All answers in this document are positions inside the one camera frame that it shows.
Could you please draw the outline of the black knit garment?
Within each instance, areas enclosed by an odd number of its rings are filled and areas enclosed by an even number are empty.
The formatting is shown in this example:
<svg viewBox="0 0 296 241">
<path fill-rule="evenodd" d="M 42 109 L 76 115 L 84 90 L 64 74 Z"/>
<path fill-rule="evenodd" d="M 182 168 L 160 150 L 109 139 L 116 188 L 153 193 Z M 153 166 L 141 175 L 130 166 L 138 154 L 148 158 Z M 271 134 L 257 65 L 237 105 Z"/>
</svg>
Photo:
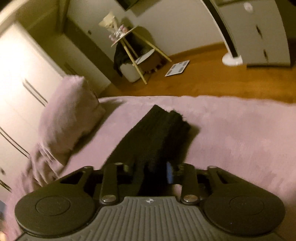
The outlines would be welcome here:
<svg viewBox="0 0 296 241">
<path fill-rule="evenodd" d="M 170 190 L 167 163 L 180 164 L 189 130 L 190 125 L 179 113 L 154 105 L 104 163 L 123 163 L 126 169 L 119 186 L 120 197 L 166 196 Z"/>
</svg>

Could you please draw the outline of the pink crumpled duvet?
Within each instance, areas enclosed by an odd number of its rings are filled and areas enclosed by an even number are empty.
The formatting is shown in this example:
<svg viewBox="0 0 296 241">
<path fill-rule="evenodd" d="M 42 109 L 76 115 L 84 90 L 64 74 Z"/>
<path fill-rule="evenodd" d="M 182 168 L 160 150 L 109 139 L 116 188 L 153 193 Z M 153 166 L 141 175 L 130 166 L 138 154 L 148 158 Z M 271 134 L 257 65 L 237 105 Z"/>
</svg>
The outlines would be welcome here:
<svg viewBox="0 0 296 241">
<path fill-rule="evenodd" d="M 96 127 L 104 114 L 88 81 L 67 75 L 42 112 L 38 142 L 17 182 L 35 189 L 56 180 L 78 141 Z"/>
</svg>

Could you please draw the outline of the pink fuzzy bed blanket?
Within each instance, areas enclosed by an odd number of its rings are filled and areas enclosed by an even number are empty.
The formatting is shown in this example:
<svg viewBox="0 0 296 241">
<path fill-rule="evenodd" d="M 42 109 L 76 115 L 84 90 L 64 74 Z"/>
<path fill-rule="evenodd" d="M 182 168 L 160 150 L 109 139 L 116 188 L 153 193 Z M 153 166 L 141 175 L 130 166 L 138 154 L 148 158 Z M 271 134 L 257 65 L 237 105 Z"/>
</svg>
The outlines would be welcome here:
<svg viewBox="0 0 296 241">
<path fill-rule="evenodd" d="M 36 149 L 9 197 L 4 232 L 16 240 L 21 230 L 14 217 L 25 194 L 83 166 L 102 167 L 123 137 L 158 105 L 180 113 L 190 130 L 168 146 L 165 160 L 177 159 L 204 169 L 220 167 L 277 195 L 286 215 L 277 233 L 295 240 L 295 105 L 235 97 L 106 97 L 100 124 L 76 145 L 65 165 L 47 160 Z"/>
</svg>

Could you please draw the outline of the white storage bin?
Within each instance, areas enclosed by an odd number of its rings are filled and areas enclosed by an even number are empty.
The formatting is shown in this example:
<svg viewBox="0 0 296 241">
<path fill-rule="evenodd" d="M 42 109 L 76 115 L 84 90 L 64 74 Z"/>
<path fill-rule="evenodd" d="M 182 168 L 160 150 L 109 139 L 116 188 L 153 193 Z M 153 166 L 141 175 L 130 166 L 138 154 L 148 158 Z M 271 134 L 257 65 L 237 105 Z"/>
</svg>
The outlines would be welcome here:
<svg viewBox="0 0 296 241">
<path fill-rule="evenodd" d="M 123 76 L 130 83 L 134 83 L 134 82 L 138 81 L 141 78 L 138 71 L 136 70 L 136 68 L 132 64 L 129 64 L 129 63 L 122 64 L 120 66 L 120 70 L 121 70 L 121 73 L 123 74 Z"/>
</svg>

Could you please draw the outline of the grey bathroom scale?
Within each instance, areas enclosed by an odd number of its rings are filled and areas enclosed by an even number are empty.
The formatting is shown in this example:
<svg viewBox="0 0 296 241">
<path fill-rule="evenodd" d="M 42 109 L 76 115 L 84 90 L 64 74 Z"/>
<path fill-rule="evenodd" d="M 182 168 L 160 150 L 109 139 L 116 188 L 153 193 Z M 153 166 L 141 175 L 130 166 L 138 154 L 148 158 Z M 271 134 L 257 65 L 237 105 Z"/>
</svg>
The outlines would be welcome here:
<svg viewBox="0 0 296 241">
<path fill-rule="evenodd" d="M 183 73 L 189 63 L 190 63 L 190 61 L 186 60 L 186 61 L 174 64 L 173 66 L 171 66 L 169 71 L 166 73 L 165 77 L 169 77 L 169 76 Z"/>
</svg>

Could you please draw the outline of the round wooden side table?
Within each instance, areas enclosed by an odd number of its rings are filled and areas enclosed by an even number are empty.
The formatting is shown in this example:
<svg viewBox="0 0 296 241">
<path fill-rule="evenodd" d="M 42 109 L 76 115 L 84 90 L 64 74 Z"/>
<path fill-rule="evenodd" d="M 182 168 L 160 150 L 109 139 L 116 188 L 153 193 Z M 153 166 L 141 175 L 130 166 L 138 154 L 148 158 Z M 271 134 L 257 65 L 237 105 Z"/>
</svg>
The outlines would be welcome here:
<svg viewBox="0 0 296 241">
<path fill-rule="evenodd" d="M 138 26 L 128 29 L 124 25 L 121 25 L 119 29 L 109 35 L 109 39 L 112 41 L 112 45 L 116 46 L 113 68 L 118 73 L 120 77 L 123 76 L 120 67 L 126 63 L 132 63 L 132 66 L 136 69 L 136 72 L 140 76 L 140 79 L 147 85 L 147 81 L 144 77 L 144 72 L 140 68 L 140 64 L 144 61 L 144 46 L 140 45 L 137 39 L 144 42 L 144 44 L 150 46 L 153 52 L 158 52 L 169 62 L 172 59 L 164 53 L 161 49 L 151 43 L 149 40 L 145 39 L 142 35 L 136 32 Z"/>
</svg>

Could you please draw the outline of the black hanging cloth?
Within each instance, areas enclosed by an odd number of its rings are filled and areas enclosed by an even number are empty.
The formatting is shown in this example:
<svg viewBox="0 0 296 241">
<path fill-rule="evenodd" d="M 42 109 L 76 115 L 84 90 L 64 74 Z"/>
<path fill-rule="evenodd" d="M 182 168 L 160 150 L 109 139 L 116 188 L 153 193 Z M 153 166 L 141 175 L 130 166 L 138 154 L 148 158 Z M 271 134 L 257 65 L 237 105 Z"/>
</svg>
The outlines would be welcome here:
<svg viewBox="0 0 296 241">
<path fill-rule="evenodd" d="M 134 46 L 132 47 L 134 51 L 140 55 L 143 52 L 144 47 L 138 43 L 135 43 Z M 122 64 L 131 64 L 132 61 L 130 57 L 128 56 L 127 52 L 125 51 L 123 45 L 121 43 L 118 43 L 115 49 L 115 54 L 113 58 L 113 68 L 114 70 L 118 73 L 120 77 L 123 76 L 120 70 L 120 66 Z"/>
</svg>

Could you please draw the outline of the white wardrobe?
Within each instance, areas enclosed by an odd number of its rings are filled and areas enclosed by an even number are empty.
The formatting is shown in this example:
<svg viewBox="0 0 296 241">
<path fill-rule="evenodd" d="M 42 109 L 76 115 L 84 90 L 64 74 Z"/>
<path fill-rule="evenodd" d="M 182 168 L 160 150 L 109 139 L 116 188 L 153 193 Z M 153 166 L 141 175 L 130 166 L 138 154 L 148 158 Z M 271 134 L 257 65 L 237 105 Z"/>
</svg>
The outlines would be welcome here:
<svg viewBox="0 0 296 241">
<path fill-rule="evenodd" d="M 38 140 L 42 111 L 65 72 L 18 23 L 1 33 L 1 202 Z"/>
</svg>

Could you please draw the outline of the grey drawer cabinet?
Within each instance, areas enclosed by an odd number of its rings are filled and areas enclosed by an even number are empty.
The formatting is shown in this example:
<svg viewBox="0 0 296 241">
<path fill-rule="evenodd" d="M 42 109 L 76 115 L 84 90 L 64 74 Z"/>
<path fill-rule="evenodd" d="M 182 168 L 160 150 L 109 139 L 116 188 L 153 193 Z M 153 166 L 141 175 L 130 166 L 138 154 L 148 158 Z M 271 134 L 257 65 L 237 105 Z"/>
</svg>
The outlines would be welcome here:
<svg viewBox="0 0 296 241">
<path fill-rule="evenodd" d="M 275 1 L 216 4 L 244 64 L 290 66 L 287 36 Z"/>
</svg>

